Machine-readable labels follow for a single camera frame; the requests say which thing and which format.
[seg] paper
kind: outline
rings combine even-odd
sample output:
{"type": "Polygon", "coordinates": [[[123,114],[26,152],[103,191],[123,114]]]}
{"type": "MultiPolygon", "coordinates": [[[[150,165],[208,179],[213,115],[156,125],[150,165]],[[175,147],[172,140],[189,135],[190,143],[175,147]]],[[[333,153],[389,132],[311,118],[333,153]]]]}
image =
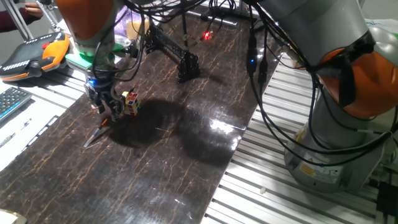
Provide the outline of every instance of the paper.
{"type": "Polygon", "coordinates": [[[0,220],[2,224],[14,224],[17,219],[18,217],[15,215],[0,210],[0,220]]]}

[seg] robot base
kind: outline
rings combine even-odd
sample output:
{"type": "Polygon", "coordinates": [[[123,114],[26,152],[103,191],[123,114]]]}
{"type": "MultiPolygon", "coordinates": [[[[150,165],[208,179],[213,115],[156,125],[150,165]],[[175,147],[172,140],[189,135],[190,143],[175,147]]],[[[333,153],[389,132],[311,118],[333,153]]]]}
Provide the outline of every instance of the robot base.
{"type": "MultiPolygon", "coordinates": [[[[351,117],[335,103],[327,91],[325,91],[325,94],[331,112],[338,121],[349,127],[368,129],[369,121],[362,121],[351,117]]],[[[333,149],[360,146],[378,137],[375,134],[347,130],[334,122],[327,110],[323,97],[318,99],[314,109],[312,127],[317,139],[324,146],[333,149]]],[[[326,151],[326,149],[318,146],[314,142],[310,130],[308,129],[308,122],[294,136],[294,139],[310,148],[326,151]]],[[[293,178],[310,189],[325,193],[339,192],[342,190],[356,192],[361,189],[369,179],[373,170],[379,165],[386,145],[388,144],[381,144],[370,153],[355,161],[333,167],[320,167],[308,164],[285,150],[285,164],[293,178]]],[[[306,160],[321,164],[335,164],[360,154],[330,156],[310,152],[292,142],[288,144],[288,147],[306,160]]]]}

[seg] workbench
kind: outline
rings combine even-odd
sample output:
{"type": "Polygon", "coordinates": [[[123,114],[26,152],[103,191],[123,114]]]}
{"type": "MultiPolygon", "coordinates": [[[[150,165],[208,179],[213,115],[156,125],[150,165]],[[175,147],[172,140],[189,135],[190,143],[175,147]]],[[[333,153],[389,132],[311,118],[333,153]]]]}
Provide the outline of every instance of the workbench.
{"type": "MultiPolygon", "coordinates": [[[[194,36],[208,25],[187,23],[194,36]]],[[[180,19],[173,25],[182,30],[180,19]]],[[[200,222],[256,108],[246,75],[248,30],[241,21],[192,48],[201,75],[180,85],[173,60],[147,55],[137,77],[116,88],[134,87],[143,110],[105,127],[87,148],[104,116],[80,97],[0,172],[0,208],[29,223],[200,222]]],[[[270,73],[276,64],[270,57],[270,73]]]]}

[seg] white surface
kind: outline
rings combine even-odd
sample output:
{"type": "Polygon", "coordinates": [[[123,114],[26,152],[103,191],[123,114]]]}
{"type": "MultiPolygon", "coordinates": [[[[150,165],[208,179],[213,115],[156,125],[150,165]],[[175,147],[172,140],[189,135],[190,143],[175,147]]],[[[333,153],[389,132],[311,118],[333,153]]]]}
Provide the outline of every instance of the white surface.
{"type": "MultiPolygon", "coordinates": [[[[20,89],[32,94],[32,99],[26,106],[11,114],[11,117],[1,123],[0,141],[16,133],[5,146],[0,148],[0,171],[10,164],[32,140],[36,140],[38,133],[55,116],[71,106],[82,94],[84,94],[83,81],[74,77],[81,77],[78,71],[65,68],[43,74],[39,78],[27,79],[20,82],[20,89]],[[22,131],[24,123],[32,118],[29,125],[22,131]]],[[[7,90],[10,85],[0,83],[0,92],[7,90]]]]}
{"type": "MultiPolygon", "coordinates": [[[[285,57],[282,61],[292,64],[285,57]]],[[[265,110],[291,137],[308,119],[308,79],[304,71],[279,64],[262,96],[265,110]]],[[[273,138],[258,110],[257,107],[202,223],[393,222],[392,217],[385,220],[376,211],[378,189],[366,186],[356,194],[323,194],[300,185],[285,168],[284,148],[273,138]]],[[[392,179],[398,184],[398,176],[392,179]]]]}
{"type": "Polygon", "coordinates": [[[1,224],[13,224],[18,217],[7,212],[0,211],[1,224]]]}
{"type": "Polygon", "coordinates": [[[366,0],[362,12],[367,19],[398,20],[398,1],[396,0],[366,0]]]}

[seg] black cable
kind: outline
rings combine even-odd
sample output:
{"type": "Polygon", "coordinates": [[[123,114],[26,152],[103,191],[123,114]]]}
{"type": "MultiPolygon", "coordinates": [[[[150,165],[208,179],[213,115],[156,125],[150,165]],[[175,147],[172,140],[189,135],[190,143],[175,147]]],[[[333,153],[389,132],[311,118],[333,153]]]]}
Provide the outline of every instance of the black cable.
{"type": "Polygon", "coordinates": [[[312,149],[309,148],[307,146],[304,146],[303,144],[300,144],[299,142],[297,142],[296,140],[290,138],[290,136],[288,136],[287,134],[285,134],[282,130],[279,129],[279,127],[277,125],[275,125],[272,120],[266,115],[266,113],[263,115],[267,118],[267,120],[273,125],[273,127],[276,128],[276,130],[278,130],[278,132],[280,132],[283,136],[285,136],[287,139],[289,139],[290,141],[294,142],[295,144],[299,145],[300,147],[307,149],[309,151],[312,152],[317,152],[319,154],[330,154],[330,155],[338,155],[338,154],[352,154],[352,153],[357,153],[357,152],[363,152],[366,151],[367,149],[369,149],[369,147],[380,144],[382,142],[384,142],[388,137],[386,137],[388,135],[388,133],[384,133],[381,137],[379,137],[376,140],[373,140],[363,146],[359,146],[359,147],[352,147],[349,149],[339,149],[339,150],[334,150],[334,151],[330,151],[330,152],[325,152],[325,151],[319,151],[316,149],[312,149]]]}
{"type": "MultiPolygon", "coordinates": [[[[260,100],[259,97],[258,97],[258,95],[257,95],[256,87],[255,87],[255,85],[254,85],[254,80],[253,80],[253,77],[252,77],[252,76],[250,77],[250,84],[251,84],[251,86],[252,86],[252,89],[253,89],[253,92],[254,92],[254,96],[256,97],[257,103],[259,104],[261,111],[264,112],[264,114],[266,114],[266,112],[264,111],[264,108],[262,107],[262,100],[260,100]]],[[[373,151],[373,148],[370,147],[370,148],[367,149],[366,151],[362,152],[361,154],[359,154],[359,155],[357,155],[357,156],[352,157],[351,159],[347,159],[347,160],[345,160],[345,161],[337,162],[337,163],[334,163],[334,164],[320,164],[320,163],[312,162],[312,161],[309,161],[309,160],[303,158],[302,156],[298,155],[296,152],[294,152],[294,151],[291,150],[288,146],[286,146],[286,145],[284,144],[284,142],[283,142],[282,140],[279,139],[279,137],[275,134],[275,132],[274,132],[274,131],[272,130],[272,128],[269,126],[269,124],[268,124],[267,120],[265,119],[265,117],[262,116],[262,118],[263,118],[264,123],[265,123],[265,125],[267,126],[268,130],[271,132],[271,134],[274,136],[274,138],[275,138],[286,150],[288,150],[290,153],[292,153],[295,157],[299,158],[301,161],[304,161],[304,162],[306,162],[306,163],[308,163],[308,164],[311,164],[311,165],[320,166],[320,167],[340,166],[340,165],[347,164],[347,163],[349,163],[349,162],[355,161],[356,159],[359,159],[360,157],[363,157],[363,156],[365,156],[366,154],[368,154],[368,153],[370,153],[371,151],[373,151]]]]}
{"type": "MultiPolygon", "coordinates": [[[[144,30],[145,30],[145,17],[144,17],[143,14],[141,14],[141,27],[142,26],[144,26],[144,30]]],[[[138,62],[136,70],[134,71],[134,73],[131,75],[130,78],[123,79],[123,78],[114,77],[115,80],[122,81],[122,82],[129,82],[137,75],[137,72],[138,72],[139,67],[141,65],[142,55],[144,54],[144,50],[143,50],[144,49],[144,43],[145,43],[145,41],[143,39],[144,36],[142,35],[141,38],[142,39],[141,39],[140,51],[138,53],[138,59],[136,60],[136,62],[138,62]]]]}
{"type": "Polygon", "coordinates": [[[120,23],[120,21],[122,21],[123,17],[128,13],[128,10],[126,10],[126,12],[124,12],[124,14],[114,23],[113,26],[109,27],[108,30],[106,30],[105,34],[101,37],[101,39],[99,40],[98,44],[97,44],[97,48],[95,49],[95,54],[94,54],[94,58],[93,58],[93,75],[96,79],[99,80],[99,78],[97,77],[96,74],[96,69],[95,69],[95,65],[96,65],[96,61],[97,61],[97,56],[98,56],[98,51],[101,48],[102,43],[104,42],[105,38],[110,34],[110,32],[114,29],[114,27],[120,23]]]}
{"type": "Polygon", "coordinates": [[[392,129],[392,127],[397,123],[397,119],[398,119],[398,106],[396,106],[396,110],[395,110],[395,112],[394,112],[394,119],[392,120],[391,129],[392,129]]]}

